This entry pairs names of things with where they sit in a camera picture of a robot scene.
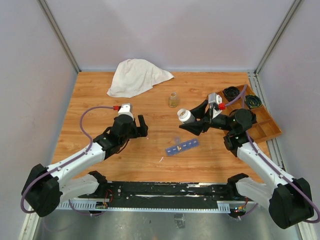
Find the wooden box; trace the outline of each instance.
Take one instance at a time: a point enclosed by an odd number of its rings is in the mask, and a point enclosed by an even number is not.
[[[237,86],[240,92],[244,89],[244,85]],[[228,100],[225,98],[222,91],[217,92],[222,97],[224,103],[228,103]],[[244,97],[246,95],[255,95],[252,89],[247,86],[245,90]],[[222,111],[223,114],[229,115],[232,110],[242,108],[242,97],[238,99],[234,104],[227,106],[225,110]],[[256,115],[256,121],[252,128],[248,130],[250,136],[254,139],[256,143],[265,142],[267,140],[273,139],[282,134],[281,129],[271,117],[270,113],[267,111],[264,105],[258,108],[251,109]]]

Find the white towel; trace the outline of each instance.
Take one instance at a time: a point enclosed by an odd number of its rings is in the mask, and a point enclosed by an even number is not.
[[[144,59],[120,62],[107,94],[114,98],[132,98],[168,81],[174,76]]]

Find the wooden table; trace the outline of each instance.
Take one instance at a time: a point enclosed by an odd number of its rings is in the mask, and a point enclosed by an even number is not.
[[[56,147],[53,163],[74,154],[88,144],[79,127],[82,113],[93,106],[114,106],[123,103],[133,105],[133,115],[144,116],[149,127],[148,137],[132,139],[125,150],[94,166],[111,181],[161,181],[224,183],[238,173],[245,173],[261,182],[257,174],[224,146],[224,132],[210,129],[199,137],[180,129],[177,111],[192,109],[203,102],[208,94],[229,86],[249,83],[245,72],[173,72],[175,78],[155,85],[153,89],[133,98],[112,98],[107,91],[112,83],[113,72],[80,72],[74,87],[69,108]],[[168,97],[176,92],[180,104],[168,106]],[[84,129],[95,137],[112,126],[117,113],[110,109],[95,109],[84,120]],[[200,146],[167,157],[165,149],[181,141],[197,137]],[[265,142],[259,144],[267,154]]]

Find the white wall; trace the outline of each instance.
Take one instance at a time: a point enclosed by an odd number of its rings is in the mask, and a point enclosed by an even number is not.
[[[304,1],[260,74],[285,166],[320,207],[320,1]],[[320,224],[315,228],[320,238]]]
[[[47,0],[82,70],[252,70],[293,0]]]
[[[49,164],[76,73],[36,0],[0,1],[0,239],[15,240],[31,168]]]

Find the gray floor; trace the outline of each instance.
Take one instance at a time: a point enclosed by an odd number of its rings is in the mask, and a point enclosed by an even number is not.
[[[106,212],[99,217],[56,210],[45,218],[52,230],[38,224],[34,240],[301,240],[295,226],[277,227],[258,207],[241,221],[222,213],[186,213],[185,228],[177,228],[174,213]]]

